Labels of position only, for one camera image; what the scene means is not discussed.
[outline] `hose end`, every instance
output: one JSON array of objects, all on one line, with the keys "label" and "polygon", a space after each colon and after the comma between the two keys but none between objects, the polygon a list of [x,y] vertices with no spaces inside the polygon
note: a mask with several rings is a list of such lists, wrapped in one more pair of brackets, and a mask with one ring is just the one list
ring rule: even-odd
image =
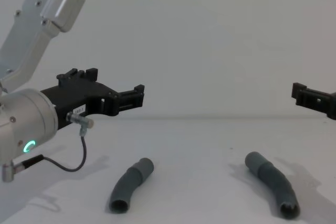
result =
[{"label": "hose end", "polygon": [[140,172],[143,183],[154,171],[154,164],[149,158],[144,157],[130,167],[130,169],[136,169]]},{"label": "hose end", "polygon": [[250,171],[258,177],[259,168],[266,163],[271,163],[265,159],[259,152],[251,152],[245,158],[245,164]]},{"label": "hose end", "polygon": [[300,206],[294,192],[276,196],[279,211],[285,219],[292,220],[300,215]]},{"label": "hose end", "polygon": [[124,200],[116,199],[110,203],[109,208],[113,214],[124,214],[128,211],[130,205]]}]

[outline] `cable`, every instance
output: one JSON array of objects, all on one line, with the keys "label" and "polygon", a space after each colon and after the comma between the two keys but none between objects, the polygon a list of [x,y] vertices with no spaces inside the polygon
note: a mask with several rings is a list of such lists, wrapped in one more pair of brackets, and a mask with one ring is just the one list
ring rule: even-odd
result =
[{"label": "cable", "polygon": [[80,139],[81,139],[82,145],[83,145],[83,159],[82,159],[82,162],[80,163],[80,165],[77,168],[74,168],[74,169],[67,168],[65,166],[62,166],[61,164],[59,164],[55,160],[53,160],[53,159],[51,159],[49,157],[45,157],[45,156],[43,156],[43,160],[46,160],[46,161],[49,161],[49,162],[53,163],[54,165],[56,165],[57,167],[61,168],[62,170],[65,170],[66,172],[74,173],[74,172],[78,171],[85,164],[86,156],[87,156],[85,138],[83,136],[81,136]]}]

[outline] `green status light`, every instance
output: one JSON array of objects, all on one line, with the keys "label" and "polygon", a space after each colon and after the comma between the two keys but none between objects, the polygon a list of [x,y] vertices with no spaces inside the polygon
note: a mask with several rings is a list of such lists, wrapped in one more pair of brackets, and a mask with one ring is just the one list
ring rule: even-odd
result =
[{"label": "green status light", "polygon": [[29,141],[29,142],[25,145],[25,147],[23,148],[23,152],[24,152],[24,153],[29,152],[30,149],[34,148],[35,145],[36,145],[36,142],[35,142],[34,140]]}]

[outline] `white wall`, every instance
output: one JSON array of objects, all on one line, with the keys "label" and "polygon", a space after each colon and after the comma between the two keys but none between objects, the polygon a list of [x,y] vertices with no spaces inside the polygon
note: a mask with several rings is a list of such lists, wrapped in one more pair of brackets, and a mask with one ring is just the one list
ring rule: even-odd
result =
[{"label": "white wall", "polygon": [[[22,2],[0,0],[1,44]],[[291,85],[336,91],[335,54],[335,0],[87,0],[26,87],[97,67],[117,91],[146,86],[124,116],[318,115]]]}]

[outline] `gray tube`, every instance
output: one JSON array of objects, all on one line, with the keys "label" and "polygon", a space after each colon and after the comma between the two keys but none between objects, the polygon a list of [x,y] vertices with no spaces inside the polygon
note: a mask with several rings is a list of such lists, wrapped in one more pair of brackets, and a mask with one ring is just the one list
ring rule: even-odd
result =
[{"label": "gray tube", "polygon": [[131,196],[154,171],[153,162],[142,158],[139,162],[128,168],[126,173],[118,180],[110,197],[109,208],[115,214],[122,214],[130,208]]},{"label": "gray tube", "polygon": [[257,152],[249,153],[245,158],[245,164],[272,190],[278,211],[284,218],[294,219],[300,215],[299,203],[292,185],[281,171]]}]

